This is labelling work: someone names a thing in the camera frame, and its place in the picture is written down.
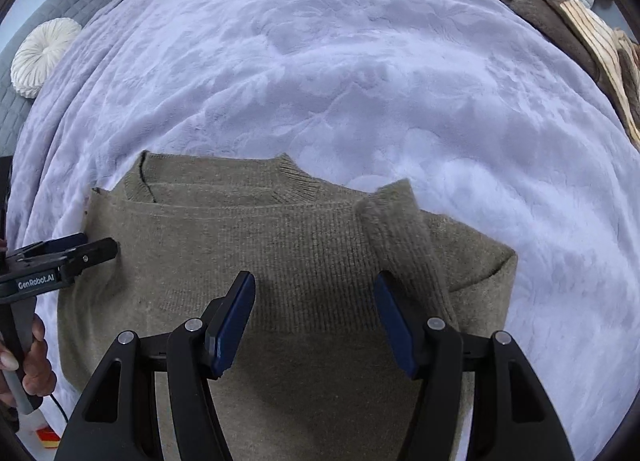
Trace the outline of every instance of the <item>bed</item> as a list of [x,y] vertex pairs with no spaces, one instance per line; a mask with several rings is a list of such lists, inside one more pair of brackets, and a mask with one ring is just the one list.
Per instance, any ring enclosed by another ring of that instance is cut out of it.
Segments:
[[72,18],[84,26],[111,0],[47,0],[9,40],[0,52],[0,155],[13,155],[20,130],[33,100],[23,98],[11,85],[10,69],[22,41],[38,25],[59,17]]
[[[631,406],[640,157],[593,81],[497,0],[111,1],[26,120],[9,245],[78,231],[88,189],[111,189],[145,149],[286,152],[364,191],[408,177],[421,208],[518,252],[506,329],[576,459],[593,460]],[[55,294],[38,313],[68,412]]]

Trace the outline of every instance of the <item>knit fabric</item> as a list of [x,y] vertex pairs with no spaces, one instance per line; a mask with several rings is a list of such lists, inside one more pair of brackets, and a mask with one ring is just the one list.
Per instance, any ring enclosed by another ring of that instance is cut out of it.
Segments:
[[[239,270],[255,275],[234,365],[211,383],[240,460],[394,459],[419,387],[386,343],[375,275],[389,269],[429,314],[489,335],[504,324],[516,266],[513,250],[420,212],[406,180],[364,194],[287,156],[143,153],[114,191],[92,192],[85,231],[115,238],[120,254],[60,293],[62,367],[78,389],[122,330],[170,331]],[[166,377],[157,385],[165,459],[177,460]],[[462,415],[471,387],[465,378]]]

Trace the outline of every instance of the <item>black cable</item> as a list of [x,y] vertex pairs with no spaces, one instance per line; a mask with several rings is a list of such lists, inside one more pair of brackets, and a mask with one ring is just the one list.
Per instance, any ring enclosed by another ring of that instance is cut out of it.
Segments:
[[62,408],[62,405],[60,405],[56,399],[56,397],[53,394],[49,394],[49,397],[53,400],[53,402],[56,404],[56,406],[60,409],[60,412],[62,412],[62,417],[65,418],[65,422],[69,423],[69,418],[66,417],[66,412],[65,409]]

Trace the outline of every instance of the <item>white round cushion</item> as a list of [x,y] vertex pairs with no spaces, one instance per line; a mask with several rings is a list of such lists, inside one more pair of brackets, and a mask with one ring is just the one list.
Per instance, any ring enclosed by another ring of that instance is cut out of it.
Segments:
[[72,18],[55,18],[31,31],[11,63],[11,83],[25,98],[35,98],[82,26]]

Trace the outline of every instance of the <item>gray quilted headboard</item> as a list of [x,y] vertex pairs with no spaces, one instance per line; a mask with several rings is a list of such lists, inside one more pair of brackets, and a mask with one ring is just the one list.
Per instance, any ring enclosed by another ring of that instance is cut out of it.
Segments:
[[46,0],[22,25],[0,53],[0,155],[13,155],[20,129],[33,100],[19,96],[11,85],[11,62],[18,47],[34,28],[59,17],[74,19],[83,27],[111,0]]

